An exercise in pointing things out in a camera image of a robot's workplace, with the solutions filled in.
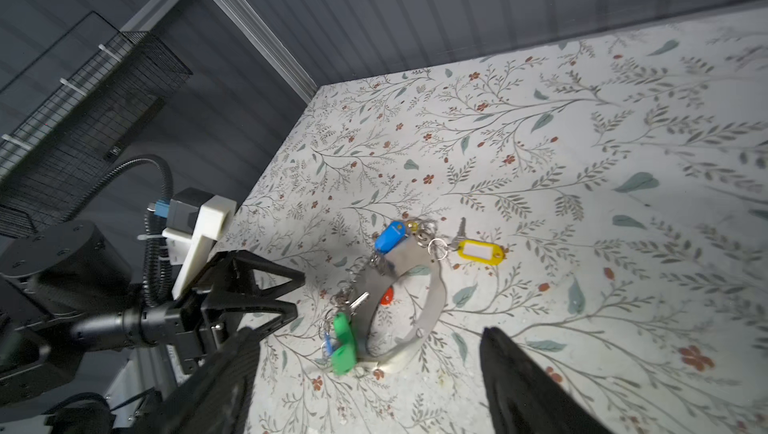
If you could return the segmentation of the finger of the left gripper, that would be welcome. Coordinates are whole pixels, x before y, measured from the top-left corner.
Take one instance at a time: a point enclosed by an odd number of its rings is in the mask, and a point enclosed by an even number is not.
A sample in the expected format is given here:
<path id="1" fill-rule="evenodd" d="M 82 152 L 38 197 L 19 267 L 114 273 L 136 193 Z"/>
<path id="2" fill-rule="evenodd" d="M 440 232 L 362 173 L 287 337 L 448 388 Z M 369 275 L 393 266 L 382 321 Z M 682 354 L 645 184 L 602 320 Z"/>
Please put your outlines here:
<path id="1" fill-rule="evenodd" d="M 201 312 L 216 347 L 222 347 L 245 328 L 253 330 L 258 340 L 264 339 L 298 318 L 295 303 L 263 298 L 207 300 Z"/>
<path id="2" fill-rule="evenodd" d="M 302 287 L 305 274 L 247 250 L 221 251 L 207 265 L 208 304 L 261 304 Z"/>

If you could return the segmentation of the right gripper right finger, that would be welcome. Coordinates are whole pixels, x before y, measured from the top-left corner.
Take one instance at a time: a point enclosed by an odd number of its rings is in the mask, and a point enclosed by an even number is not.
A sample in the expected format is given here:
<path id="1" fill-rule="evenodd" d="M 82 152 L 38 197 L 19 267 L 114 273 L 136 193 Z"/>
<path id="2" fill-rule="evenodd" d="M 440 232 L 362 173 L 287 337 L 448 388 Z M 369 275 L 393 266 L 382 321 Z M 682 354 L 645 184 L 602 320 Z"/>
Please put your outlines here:
<path id="1" fill-rule="evenodd" d="M 607 433 L 497 327 L 483 330 L 480 365 L 497 433 Z"/>

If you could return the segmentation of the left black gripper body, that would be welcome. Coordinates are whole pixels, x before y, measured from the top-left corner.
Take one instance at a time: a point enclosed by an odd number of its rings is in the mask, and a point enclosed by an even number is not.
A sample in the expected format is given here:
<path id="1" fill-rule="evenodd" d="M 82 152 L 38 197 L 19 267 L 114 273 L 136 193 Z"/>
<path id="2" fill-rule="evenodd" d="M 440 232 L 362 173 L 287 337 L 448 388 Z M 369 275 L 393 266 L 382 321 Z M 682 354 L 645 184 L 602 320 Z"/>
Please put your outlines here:
<path id="1" fill-rule="evenodd" d="M 217 253 L 170 308 L 170 335 L 181 370 L 194 373 L 238 330 L 236 253 Z"/>

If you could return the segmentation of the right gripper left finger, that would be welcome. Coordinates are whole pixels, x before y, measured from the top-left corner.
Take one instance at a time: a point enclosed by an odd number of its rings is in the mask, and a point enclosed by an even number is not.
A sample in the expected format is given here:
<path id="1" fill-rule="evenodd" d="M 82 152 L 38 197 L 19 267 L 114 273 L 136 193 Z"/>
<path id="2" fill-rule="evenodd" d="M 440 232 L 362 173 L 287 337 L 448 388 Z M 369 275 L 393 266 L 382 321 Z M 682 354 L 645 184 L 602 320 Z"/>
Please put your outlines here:
<path id="1" fill-rule="evenodd" d="M 260 359 L 260 335 L 243 328 L 129 433 L 243 433 Z"/>

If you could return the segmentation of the keyring bunch with grey strap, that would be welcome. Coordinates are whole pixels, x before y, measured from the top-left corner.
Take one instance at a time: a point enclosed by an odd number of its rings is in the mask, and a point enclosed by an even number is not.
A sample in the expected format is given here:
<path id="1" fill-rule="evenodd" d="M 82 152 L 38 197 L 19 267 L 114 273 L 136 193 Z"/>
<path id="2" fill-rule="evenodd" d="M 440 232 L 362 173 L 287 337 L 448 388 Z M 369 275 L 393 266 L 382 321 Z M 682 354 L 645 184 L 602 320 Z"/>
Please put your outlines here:
<path id="1" fill-rule="evenodd" d="M 363 292 L 370 296 L 352 316 L 358 362 L 349 373 L 403 369 L 437 326 L 449 299 L 443 272 L 456 258 L 494 267 L 505 252 L 497 244 L 469 238 L 464 221 L 455 235 L 440 233 L 432 219 L 391 222 L 330 300 L 321 329 L 329 369 L 333 372 L 330 352 L 336 347 L 333 317 L 342 303 Z"/>

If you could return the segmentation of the key with green tag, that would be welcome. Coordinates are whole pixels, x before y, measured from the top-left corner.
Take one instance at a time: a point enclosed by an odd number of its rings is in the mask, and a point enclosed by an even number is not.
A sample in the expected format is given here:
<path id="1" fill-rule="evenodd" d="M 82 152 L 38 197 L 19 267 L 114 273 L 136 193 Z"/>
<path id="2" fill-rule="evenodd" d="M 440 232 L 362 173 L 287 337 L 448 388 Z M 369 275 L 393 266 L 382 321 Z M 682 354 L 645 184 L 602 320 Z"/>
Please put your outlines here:
<path id="1" fill-rule="evenodd" d="M 345 375 L 357 365 L 357 340 L 352 326 L 352 316 L 369 296 L 369 292 L 363 292 L 353 301 L 345 301 L 337 308 L 333 317 L 336 347 L 331 349 L 330 360 L 336 375 Z"/>

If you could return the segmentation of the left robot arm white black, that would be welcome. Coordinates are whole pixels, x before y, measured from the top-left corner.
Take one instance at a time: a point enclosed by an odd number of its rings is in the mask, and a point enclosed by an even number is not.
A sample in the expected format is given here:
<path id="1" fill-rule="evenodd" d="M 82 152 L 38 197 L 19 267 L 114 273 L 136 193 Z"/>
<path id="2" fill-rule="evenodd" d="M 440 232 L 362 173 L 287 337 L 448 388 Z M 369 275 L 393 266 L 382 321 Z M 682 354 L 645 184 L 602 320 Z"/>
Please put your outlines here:
<path id="1" fill-rule="evenodd" d="M 178 297 L 140 284 L 89 221 L 14 240 L 1 256 L 1 402 L 71 382 L 88 352 L 171 346 L 187 380 L 134 433 L 241 433 L 261 341 L 297 316 L 302 272 L 246 250 L 205 258 Z"/>

